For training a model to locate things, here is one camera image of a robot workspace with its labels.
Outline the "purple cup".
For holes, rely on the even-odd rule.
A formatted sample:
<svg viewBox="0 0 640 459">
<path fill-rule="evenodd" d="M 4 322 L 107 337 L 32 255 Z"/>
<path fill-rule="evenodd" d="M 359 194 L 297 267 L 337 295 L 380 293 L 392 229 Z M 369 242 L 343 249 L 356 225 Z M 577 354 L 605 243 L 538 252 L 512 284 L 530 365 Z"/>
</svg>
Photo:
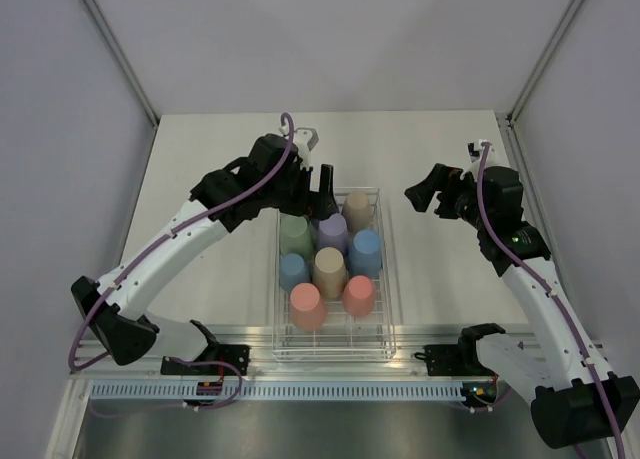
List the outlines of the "purple cup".
<svg viewBox="0 0 640 459">
<path fill-rule="evenodd" d="M 317 248 L 327 247 L 337 249 L 343 256 L 348 254 L 348 228 L 345 218 L 340 213 L 334 213 L 318 224 Z"/>
</svg>

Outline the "green cup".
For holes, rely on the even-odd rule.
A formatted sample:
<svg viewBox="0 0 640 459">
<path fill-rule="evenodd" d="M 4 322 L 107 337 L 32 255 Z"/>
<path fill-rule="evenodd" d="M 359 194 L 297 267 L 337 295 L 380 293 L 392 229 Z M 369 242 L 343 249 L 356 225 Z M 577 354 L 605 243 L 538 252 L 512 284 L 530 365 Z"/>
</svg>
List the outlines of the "green cup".
<svg viewBox="0 0 640 459">
<path fill-rule="evenodd" d="M 281 216 L 279 246 L 283 255 L 299 254 L 305 260 L 311 257 L 313 243 L 305 217 L 286 214 Z"/>
</svg>

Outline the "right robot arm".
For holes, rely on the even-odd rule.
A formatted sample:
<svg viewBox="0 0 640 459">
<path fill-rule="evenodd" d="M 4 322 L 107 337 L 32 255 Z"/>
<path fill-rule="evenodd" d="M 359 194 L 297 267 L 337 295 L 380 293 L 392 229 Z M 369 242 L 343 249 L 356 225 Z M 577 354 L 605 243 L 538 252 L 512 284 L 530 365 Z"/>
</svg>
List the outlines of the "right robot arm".
<svg viewBox="0 0 640 459">
<path fill-rule="evenodd" d="M 491 166 L 478 173 L 436 164 L 404 192 L 426 212 L 433 199 L 443 219 L 461 219 L 477 232 L 483 256 L 517 299 L 544 355 L 537 361 L 496 324 L 463 330 L 459 367 L 496 373 L 527 402 L 534 426 L 553 449 L 613 438 L 624 457 L 621 433 L 639 402 L 631 376 L 616 375 L 598 352 L 568 302 L 551 253 L 523 218 L 517 171 Z"/>
</svg>

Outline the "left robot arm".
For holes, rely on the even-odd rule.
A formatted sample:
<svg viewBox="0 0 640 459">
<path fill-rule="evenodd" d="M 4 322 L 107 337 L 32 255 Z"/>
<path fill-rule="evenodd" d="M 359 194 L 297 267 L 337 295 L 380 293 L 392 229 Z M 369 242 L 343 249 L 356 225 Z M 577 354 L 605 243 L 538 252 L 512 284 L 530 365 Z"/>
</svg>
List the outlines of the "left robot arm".
<svg viewBox="0 0 640 459">
<path fill-rule="evenodd" d="M 82 276 L 73 283 L 84 324 L 107 356 L 120 366 L 150 353 L 174 356 L 198 375 L 216 368 L 214 336 L 202 323 L 153 316 L 148 308 L 191 261 L 261 210 L 317 220 L 337 212 L 332 166 L 322 165 L 319 188 L 311 188 L 309 156 L 317 143 L 309 128 L 295 130 L 291 139 L 258 138 L 247 156 L 207 173 L 136 257 L 97 280 Z"/>
</svg>

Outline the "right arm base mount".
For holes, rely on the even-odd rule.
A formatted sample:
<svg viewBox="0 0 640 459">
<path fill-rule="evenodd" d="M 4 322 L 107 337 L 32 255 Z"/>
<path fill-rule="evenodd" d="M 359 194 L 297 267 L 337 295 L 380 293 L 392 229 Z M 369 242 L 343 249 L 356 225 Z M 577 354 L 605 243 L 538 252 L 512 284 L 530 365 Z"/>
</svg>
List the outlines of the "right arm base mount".
<svg viewBox="0 0 640 459">
<path fill-rule="evenodd" d="M 421 351 L 414 352 L 412 357 L 425 365 L 429 377 L 485 375 L 482 369 L 467 364 L 459 347 L 453 344 L 425 345 Z"/>
</svg>

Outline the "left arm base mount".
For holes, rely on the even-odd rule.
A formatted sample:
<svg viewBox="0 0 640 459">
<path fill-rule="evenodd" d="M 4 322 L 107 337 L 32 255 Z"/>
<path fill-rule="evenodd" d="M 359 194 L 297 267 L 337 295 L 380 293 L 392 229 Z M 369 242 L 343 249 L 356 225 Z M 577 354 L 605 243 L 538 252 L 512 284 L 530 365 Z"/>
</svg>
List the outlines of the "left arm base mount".
<svg viewBox="0 0 640 459">
<path fill-rule="evenodd" d="M 181 361 L 165 356 L 160 373 L 165 376 L 220 376 L 234 375 L 226 365 L 235 368 L 242 376 L 247 374 L 250 362 L 250 346 L 246 344 L 218 344 L 208 346 L 193 361 Z"/>
</svg>

